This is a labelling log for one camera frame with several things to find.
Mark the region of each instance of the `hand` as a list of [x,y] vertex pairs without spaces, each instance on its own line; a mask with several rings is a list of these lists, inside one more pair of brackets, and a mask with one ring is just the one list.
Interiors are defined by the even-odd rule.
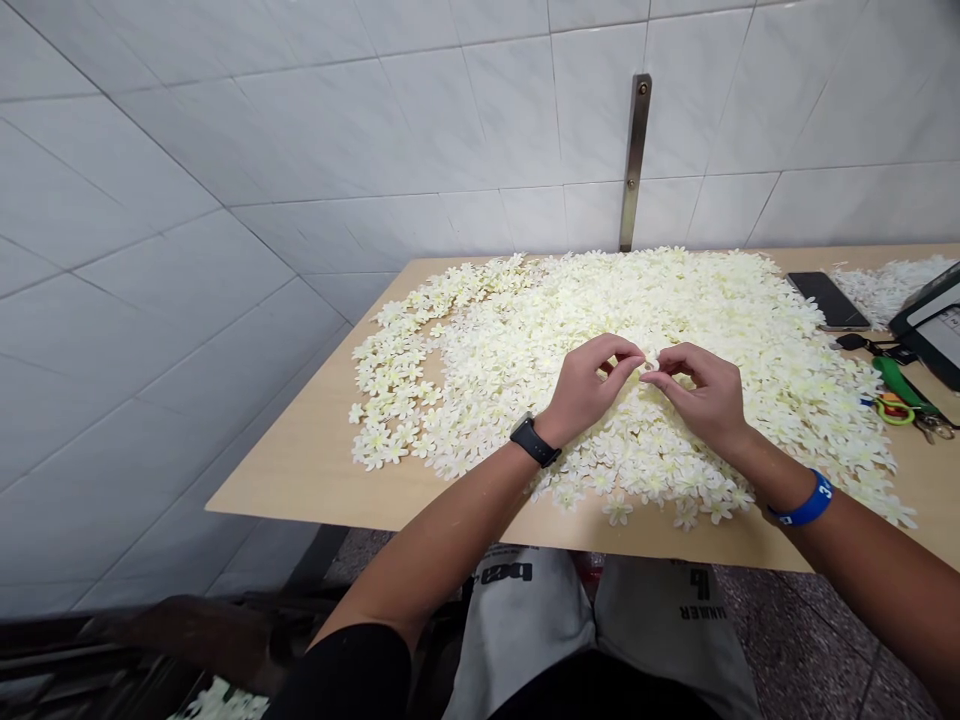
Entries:
[[[616,356],[616,366],[610,358]],[[559,448],[592,426],[613,405],[617,393],[646,358],[636,345],[605,333],[567,353],[553,399],[534,420],[544,442]],[[607,374],[604,380],[597,370]]]
[[[743,418],[740,369],[733,363],[690,343],[667,348],[658,358],[660,370],[644,373],[643,382],[656,385],[680,413],[690,431],[721,457],[749,434]],[[696,390],[687,390],[673,379],[683,373]]]

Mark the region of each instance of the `blue silicone bracelet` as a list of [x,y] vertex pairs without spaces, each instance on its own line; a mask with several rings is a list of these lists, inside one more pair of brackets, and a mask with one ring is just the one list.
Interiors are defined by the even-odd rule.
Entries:
[[830,484],[830,481],[813,468],[810,468],[810,470],[812,470],[813,474],[817,477],[817,489],[813,491],[813,495],[811,495],[810,499],[803,505],[792,513],[785,515],[781,515],[767,505],[767,510],[769,510],[770,514],[779,520],[781,524],[797,527],[799,525],[812,523],[823,515],[823,511],[827,509],[830,501],[833,500],[833,485]]

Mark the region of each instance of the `gray shorts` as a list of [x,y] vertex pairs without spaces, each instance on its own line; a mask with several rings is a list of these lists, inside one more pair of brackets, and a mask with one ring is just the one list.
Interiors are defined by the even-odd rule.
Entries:
[[486,720],[588,649],[690,687],[725,720],[762,717],[709,565],[608,555],[591,607],[566,550],[494,545],[474,575],[444,720]]

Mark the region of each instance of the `black phone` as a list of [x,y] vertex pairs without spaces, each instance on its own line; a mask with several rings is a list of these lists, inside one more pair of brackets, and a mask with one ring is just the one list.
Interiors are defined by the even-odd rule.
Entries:
[[797,292],[817,303],[827,319],[822,330],[869,330],[870,321],[857,310],[826,273],[787,273],[787,281]]

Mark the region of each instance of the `black smartwatch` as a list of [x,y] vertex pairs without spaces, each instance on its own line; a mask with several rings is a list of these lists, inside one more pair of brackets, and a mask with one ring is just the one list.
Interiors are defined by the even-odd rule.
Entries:
[[530,457],[540,463],[540,467],[550,467],[560,457],[560,450],[547,445],[533,429],[532,413],[528,412],[520,419],[510,433],[510,439],[530,453]]

